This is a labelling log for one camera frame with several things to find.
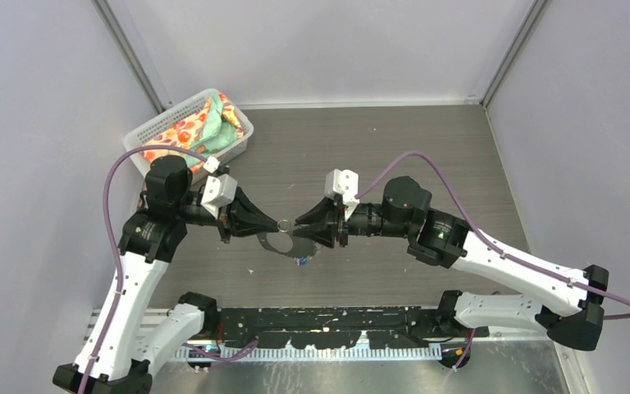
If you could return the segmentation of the metal keyring holder plate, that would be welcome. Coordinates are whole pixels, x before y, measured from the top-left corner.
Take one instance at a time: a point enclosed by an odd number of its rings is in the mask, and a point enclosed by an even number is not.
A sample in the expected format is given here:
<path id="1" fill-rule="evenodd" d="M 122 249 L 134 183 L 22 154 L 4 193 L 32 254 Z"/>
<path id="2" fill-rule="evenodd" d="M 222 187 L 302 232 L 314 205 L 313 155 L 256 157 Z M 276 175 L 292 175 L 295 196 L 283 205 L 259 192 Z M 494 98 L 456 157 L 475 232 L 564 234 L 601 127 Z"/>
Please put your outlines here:
<path id="1" fill-rule="evenodd" d="M 266 251 L 293 260 L 298 257 L 309 257 L 310 260 L 320 252 L 322 247 L 319 244 L 293 235 L 297 226 L 292 221 L 282 219 L 277 224 L 278 232 L 258 234 L 260 245 Z"/>

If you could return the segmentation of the blue tagged key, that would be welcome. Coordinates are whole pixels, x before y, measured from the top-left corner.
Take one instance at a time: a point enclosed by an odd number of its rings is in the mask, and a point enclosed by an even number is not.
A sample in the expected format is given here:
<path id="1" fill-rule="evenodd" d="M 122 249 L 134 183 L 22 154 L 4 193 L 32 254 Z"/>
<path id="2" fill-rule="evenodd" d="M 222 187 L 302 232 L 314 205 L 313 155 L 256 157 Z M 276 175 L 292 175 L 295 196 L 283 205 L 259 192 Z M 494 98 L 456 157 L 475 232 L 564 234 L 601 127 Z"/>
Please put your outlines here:
<path id="1" fill-rule="evenodd" d="M 297 266 L 301 267 L 308 263 L 309 257 L 298 257 L 294 259 Z"/>

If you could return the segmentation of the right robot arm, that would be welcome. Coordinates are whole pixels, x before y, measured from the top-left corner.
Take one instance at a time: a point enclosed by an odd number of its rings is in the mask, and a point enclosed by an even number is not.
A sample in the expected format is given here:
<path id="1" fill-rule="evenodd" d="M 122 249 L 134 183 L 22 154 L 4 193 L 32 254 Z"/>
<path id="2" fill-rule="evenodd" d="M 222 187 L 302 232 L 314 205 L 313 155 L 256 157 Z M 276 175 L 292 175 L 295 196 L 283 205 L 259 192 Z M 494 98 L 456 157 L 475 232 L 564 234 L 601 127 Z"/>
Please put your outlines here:
<path id="1" fill-rule="evenodd" d="M 574 350 L 593 351 L 602 333 L 609 273 L 548 263 L 473 230 L 467 221 L 431 207 L 430 191 L 409 176 L 388 181 L 379 204 L 360 204 L 350 172 L 333 171 L 326 195 L 297 218 L 294 236 L 335 248 L 351 236 L 403 238 L 417 261 L 491 279 L 514 295 L 445 291 L 436 328 L 447 337 L 487 326 L 546 334 Z"/>

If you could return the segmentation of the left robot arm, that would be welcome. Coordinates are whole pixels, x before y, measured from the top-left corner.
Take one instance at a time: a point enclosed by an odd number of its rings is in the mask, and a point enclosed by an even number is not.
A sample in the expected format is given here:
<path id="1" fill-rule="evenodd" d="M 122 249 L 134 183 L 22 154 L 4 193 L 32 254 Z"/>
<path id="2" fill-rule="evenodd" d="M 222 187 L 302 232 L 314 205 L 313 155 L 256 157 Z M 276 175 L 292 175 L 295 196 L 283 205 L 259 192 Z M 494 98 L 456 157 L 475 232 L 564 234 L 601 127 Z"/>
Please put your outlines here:
<path id="1" fill-rule="evenodd" d="M 144 205 L 112 236 L 115 274 L 89 339 L 52 381 L 70 393 L 148 393 L 162 366 L 193 336 L 212 338 L 217 302 L 187 292 L 148 335 L 139 329 L 148 304 L 190 225 L 214 227 L 223 242 L 278 231 L 227 171 L 191 190 L 192 173 L 177 155 L 155 159 L 147 172 Z"/>

